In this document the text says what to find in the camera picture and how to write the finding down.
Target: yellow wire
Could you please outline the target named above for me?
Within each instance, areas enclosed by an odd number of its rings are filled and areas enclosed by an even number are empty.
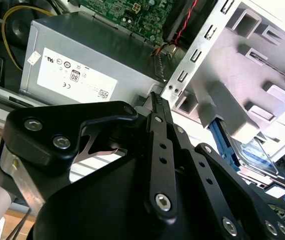
[[[19,65],[17,64],[17,62],[15,61],[11,51],[10,51],[10,48],[9,48],[9,45],[8,45],[8,42],[7,42],[7,38],[6,38],[6,32],[5,32],[5,25],[6,25],[6,20],[7,18],[14,12],[20,10],[20,9],[32,9],[32,10],[35,10],[35,11],[38,11],[40,13],[43,13],[43,14],[46,14],[50,17],[53,17],[55,16],[54,14],[52,14],[51,12],[49,11],[46,11],[40,7],[36,7],[36,6],[28,6],[28,5],[20,5],[20,6],[14,6],[10,9],[8,9],[8,11],[4,14],[3,18],[2,18],[2,23],[1,23],[1,35],[2,35],[2,40],[3,40],[3,43],[4,43],[4,46],[6,47],[6,50],[7,50],[7,53],[9,55],[9,57],[11,58],[13,64],[16,66],[16,68],[18,68],[20,71],[23,71],[23,69],[21,67],[19,67]]]

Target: red wire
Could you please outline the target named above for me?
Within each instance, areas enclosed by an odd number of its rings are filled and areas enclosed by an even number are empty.
[[[184,31],[185,28],[187,27],[187,23],[188,23],[189,19],[191,18],[192,11],[193,11],[194,7],[196,6],[196,4],[197,4],[197,0],[194,0],[194,2],[193,2],[193,4],[192,4],[191,8],[190,8],[189,11],[188,11],[187,17],[186,17],[186,19],[185,19],[185,21],[184,21],[184,23],[183,23],[182,28],[181,28],[180,31],[178,32],[178,35],[177,35],[176,39],[173,41],[173,44],[175,44],[176,46],[178,46],[178,39],[181,37],[183,31]]]

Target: green circuit board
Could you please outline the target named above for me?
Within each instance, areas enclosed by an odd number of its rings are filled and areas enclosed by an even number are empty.
[[[77,3],[137,35],[163,44],[163,25],[175,0],[77,0]]]

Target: sticker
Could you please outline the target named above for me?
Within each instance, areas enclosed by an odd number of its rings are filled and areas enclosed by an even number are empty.
[[[35,65],[35,63],[37,63],[37,61],[40,58],[41,58],[41,55],[37,51],[34,51],[32,55],[28,58],[27,62],[33,66]]]
[[[250,163],[255,164],[265,170],[273,172],[275,171],[271,160],[255,139],[251,140],[248,144],[242,143],[240,147],[243,154],[246,155],[246,159]]]
[[[80,103],[107,102],[117,80],[48,48],[43,50],[37,84]]]

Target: power supply label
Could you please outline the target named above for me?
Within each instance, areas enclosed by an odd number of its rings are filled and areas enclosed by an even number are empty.
[[[37,84],[80,103],[107,102],[117,80],[48,48],[43,50]]]

